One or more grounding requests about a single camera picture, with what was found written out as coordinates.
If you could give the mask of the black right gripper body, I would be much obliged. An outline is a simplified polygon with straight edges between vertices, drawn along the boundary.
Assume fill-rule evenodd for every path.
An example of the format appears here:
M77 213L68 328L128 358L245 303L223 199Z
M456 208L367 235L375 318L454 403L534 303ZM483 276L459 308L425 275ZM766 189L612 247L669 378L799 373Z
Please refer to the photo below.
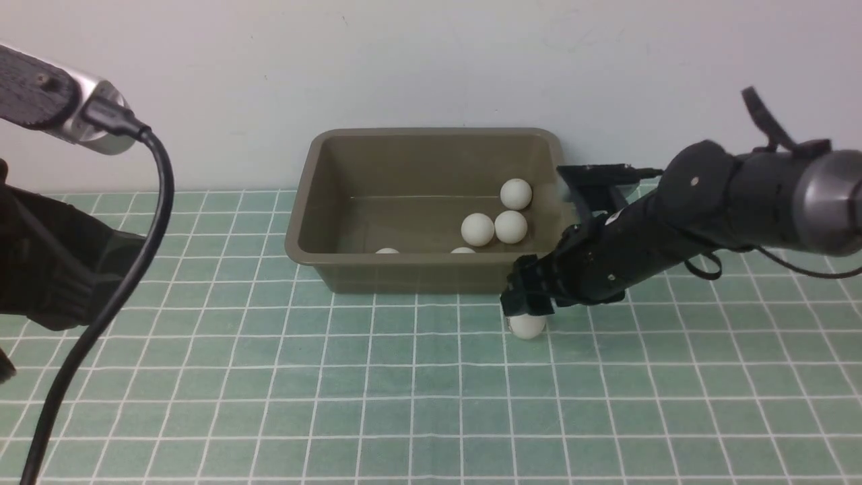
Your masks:
M536 290L566 304L603 304L656 274L708 251L702 238L677 229L647 195L610 217L595 218L532 267Z

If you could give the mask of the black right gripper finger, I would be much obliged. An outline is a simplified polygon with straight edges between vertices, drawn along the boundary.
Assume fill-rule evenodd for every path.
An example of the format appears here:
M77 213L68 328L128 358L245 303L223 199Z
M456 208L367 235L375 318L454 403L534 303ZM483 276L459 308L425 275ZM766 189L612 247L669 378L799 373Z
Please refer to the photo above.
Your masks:
M523 255L513 263L500 296L506 317L545 317L555 313L556 280L539 255Z

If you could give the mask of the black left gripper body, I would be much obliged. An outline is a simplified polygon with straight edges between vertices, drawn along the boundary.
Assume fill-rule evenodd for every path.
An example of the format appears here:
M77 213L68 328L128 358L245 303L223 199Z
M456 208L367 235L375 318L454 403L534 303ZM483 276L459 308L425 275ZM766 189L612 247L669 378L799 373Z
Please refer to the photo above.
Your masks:
M1 313L50 331L92 325L144 236L115 230L68 203L7 184L1 163Z

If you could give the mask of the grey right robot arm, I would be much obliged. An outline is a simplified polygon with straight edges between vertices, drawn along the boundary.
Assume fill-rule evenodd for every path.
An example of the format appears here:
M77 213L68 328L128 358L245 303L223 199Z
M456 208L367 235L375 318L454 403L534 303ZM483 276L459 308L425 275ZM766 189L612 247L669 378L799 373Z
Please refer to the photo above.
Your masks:
M500 303L506 317L623 300L627 289L717 251L789 249L829 257L860 251L860 151L825 140L795 152L732 156L713 141L664 169L560 166L578 222L547 255L519 257Z

